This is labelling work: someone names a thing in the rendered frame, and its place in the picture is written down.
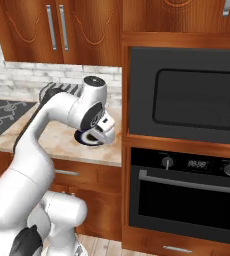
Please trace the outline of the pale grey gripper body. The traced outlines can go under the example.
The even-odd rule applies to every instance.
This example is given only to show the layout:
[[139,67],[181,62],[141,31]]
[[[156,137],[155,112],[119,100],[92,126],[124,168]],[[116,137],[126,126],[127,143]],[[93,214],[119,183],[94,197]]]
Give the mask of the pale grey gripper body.
[[98,141],[104,144],[112,144],[115,140],[115,129],[112,128],[109,131],[100,132],[97,129],[91,129],[90,134]]

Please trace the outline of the wooden base cupboard door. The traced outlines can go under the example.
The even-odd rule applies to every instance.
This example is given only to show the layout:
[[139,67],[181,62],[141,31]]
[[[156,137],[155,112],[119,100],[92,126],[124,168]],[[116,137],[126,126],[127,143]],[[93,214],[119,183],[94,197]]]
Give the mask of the wooden base cupboard door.
[[78,234],[122,240],[121,195],[53,184],[51,191],[73,194],[88,207],[85,221],[76,228]]

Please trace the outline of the wooden drawer front under oven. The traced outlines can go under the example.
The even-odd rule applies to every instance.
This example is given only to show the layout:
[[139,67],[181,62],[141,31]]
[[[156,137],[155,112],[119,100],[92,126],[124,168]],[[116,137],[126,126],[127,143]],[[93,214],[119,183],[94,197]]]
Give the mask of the wooden drawer front under oven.
[[[192,250],[192,254],[163,249],[173,246]],[[230,256],[230,245],[202,239],[124,226],[122,248],[157,256]]]

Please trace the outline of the dark blue and white plate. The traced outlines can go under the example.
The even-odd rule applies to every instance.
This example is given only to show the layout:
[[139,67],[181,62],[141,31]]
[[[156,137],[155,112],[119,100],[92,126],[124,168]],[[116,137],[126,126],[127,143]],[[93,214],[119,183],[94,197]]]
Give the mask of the dark blue and white plate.
[[89,131],[76,130],[74,133],[75,140],[85,146],[100,146],[102,142],[97,140]]

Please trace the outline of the black and white striped rack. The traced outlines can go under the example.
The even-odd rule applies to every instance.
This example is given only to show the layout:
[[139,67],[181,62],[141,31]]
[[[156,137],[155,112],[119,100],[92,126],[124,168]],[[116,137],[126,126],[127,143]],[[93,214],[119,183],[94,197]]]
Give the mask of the black and white striped rack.
[[40,90],[39,101],[42,101],[46,94],[52,96],[62,91],[79,97],[81,95],[82,86],[79,84],[50,82]]

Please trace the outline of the wooden drawer front under counter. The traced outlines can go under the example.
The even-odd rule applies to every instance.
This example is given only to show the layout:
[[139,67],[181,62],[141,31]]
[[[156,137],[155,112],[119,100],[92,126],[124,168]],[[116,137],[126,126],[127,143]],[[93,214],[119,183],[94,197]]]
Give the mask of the wooden drawer front under counter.
[[120,167],[54,159],[57,170],[78,172],[79,176],[55,174],[51,189],[57,192],[77,193],[80,190],[121,194]]

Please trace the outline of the black glass oven door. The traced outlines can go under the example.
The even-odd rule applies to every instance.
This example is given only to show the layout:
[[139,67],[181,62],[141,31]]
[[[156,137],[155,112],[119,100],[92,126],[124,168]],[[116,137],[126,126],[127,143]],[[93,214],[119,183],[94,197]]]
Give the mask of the black glass oven door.
[[131,167],[129,225],[230,244],[230,193],[142,181],[148,176],[230,187],[230,178],[175,170]]

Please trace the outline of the black gas hob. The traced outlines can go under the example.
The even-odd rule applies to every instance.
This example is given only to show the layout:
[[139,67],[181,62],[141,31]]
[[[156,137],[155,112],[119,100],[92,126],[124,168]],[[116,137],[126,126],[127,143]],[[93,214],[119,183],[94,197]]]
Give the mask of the black gas hob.
[[35,102],[0,100],[0,135],[34,105]]

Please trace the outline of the wooden cupboard door above microwave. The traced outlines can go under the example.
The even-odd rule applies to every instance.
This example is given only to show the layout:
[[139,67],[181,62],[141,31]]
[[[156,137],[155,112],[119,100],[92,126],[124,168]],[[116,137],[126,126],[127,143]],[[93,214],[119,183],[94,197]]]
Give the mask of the wooden cupboard door above microwave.
[[230,33],[225,0],[123,0],[125,32]]

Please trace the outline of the wooden wall cupboard door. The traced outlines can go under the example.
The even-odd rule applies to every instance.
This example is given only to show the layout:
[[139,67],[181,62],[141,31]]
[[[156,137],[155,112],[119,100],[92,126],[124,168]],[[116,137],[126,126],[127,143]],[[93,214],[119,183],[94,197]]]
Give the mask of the wooden wall cupboard door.
[[[64,50],[61,4],[69,51]],[[56,0],[56,7],[66,64],[121,66],[122,0]]]
[[[51,5],[57,50],[53,51],[46,5]],[[0,45],[11,62],[63,63],[55,0],[0,0]]]

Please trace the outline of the black built-in microwave oven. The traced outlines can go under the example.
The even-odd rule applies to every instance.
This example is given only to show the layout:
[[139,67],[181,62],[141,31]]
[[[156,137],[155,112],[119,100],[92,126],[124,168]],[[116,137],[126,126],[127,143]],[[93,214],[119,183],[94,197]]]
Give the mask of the black built-in microwave oven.
[[129,132],[230,144],[230,50],[133,47]]

